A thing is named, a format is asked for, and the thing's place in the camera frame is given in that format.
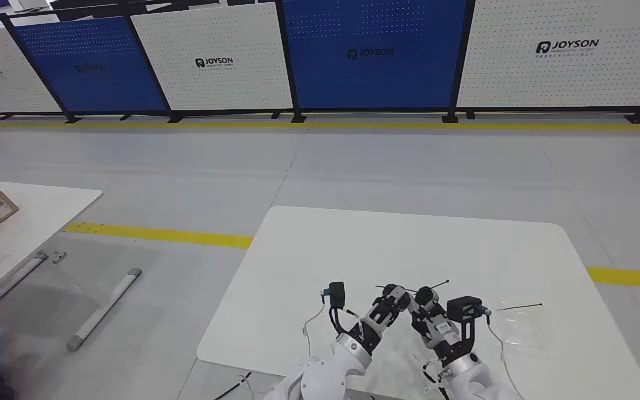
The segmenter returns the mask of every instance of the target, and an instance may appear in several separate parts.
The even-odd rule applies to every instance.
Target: white pegboard panel
[[[292,107],[275,3],[132,19],[173,110]]]
[[[60,112],[6,29],[0,29],[0,112]]]
[[[640,1],[477,0],[459,107],[639,105]]]

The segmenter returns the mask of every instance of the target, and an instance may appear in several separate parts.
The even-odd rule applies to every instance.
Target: white table
[[[542,348],[506,347],[509,370],[526,400],[637,398],[638,365],[566,233],[545,223],[274,207],[198,358],[284,376],[307,358],[301,328],[319,310],[318,292],[329,282],[344,281],[347,307],[364,313],[380,293],[375,285],[418,289],[446,279],[451,283],[436,289],[443,303],[472,295],[494,308],[502,301],[544,304],[527,314],[537,314]],[[476,327],[476,354],[508,384],[498,342],[483,319]],[[328,357],[335,333],[326,312],[309,332],[313,353]],[[403,313],[384,332],[367,375],[348,385],[422,400],[421,366],[433,356]]]
[[[44,244],[97,201],[102,196],[102,192],[9,182],[0,182],[0,191],[20,208],[20,211],[0,224],[0,296],[2,296],[48,258],[40,251]],[[59,266],[64,256],[65,253],[56,253],[53,264],[56,267]],[[56,269],[63,272],[100,305],[67,344],[70,351],[75,351],[82,345],[113,304],[140,275],[140,270],[134,268],[112,293],[103,293],[93,282],[70,275],[61,268]]]

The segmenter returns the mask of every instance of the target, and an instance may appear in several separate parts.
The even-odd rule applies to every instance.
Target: pegboard
[[[285,1],[300,107],[448,107],[466,4]]]
[[[477,0],[458,107],[638,106],[639,17],[638,0]]]
[[[166,110],[124,17],[18,26],[16,31],[68,111]]]
[[[6,29],[0,29],[0,112],[60,112]]]
[[[132,19],[173,110],[292,107],[274,3]]]

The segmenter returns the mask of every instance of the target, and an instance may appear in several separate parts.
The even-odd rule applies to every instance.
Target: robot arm
[[[489,367],[473,353],[475,320],[485,315],[488,322],[491,315],[482,300],[471,296],[449,300],[446,312],[438,300],[432,289],[421,288],[416,293],[419,309],[411,313],[411,325],[441,361],[443,370],[439,376],[448,384],[452,399],[521,400],[511,388],[495,381]],[[462,335],[453,322],[460,324]],[[480,384],[481,388],[472,391],[471,383]],[[444,389],[441,391],[448,398]]]
[[[369,312],[347,331],[340,324],[338,315],[338,310],[344,307],[344,284],[334,282],[327,292],[331,304],[329,315],[338,333],[332,345],[333,356],[302,364],[265,400],[346,400],[347,376],[364,375],[384,330],[393,324],[400,312],[407,308],[418,309],[415,300],[402,286],[387,285]]]
[[[411,313],[411,325],[425,346],[442,362],[439,376],[448,384],[452,400],[520,400],[510,388],[497,383],[486,364],[472,352],[475,320],[491,313],[480,299],[465,296],[450,300],[445,311],[429,287],[421,288],[414,298],[402,286],[387,285],[369,312],[347,331],[339,320],[344,284],[332,283],[325,294],[330,296],[329,315],[338,333],[332,345],[333,356],[308,360],[274,387],[265,400],[346,400],[346,377],[365,374],[382,333],[404,310]],[[462,335],[454,322],[460,324]],[[479,383],[481,389],[472,391],[471,383]]]

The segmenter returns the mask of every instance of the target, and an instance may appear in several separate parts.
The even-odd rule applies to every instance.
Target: blue pegboard panel
[[[124,17],[16,30],[68,111],[166,109]]]
[[[449,106],[467,0],[284,0],[302,108]]]

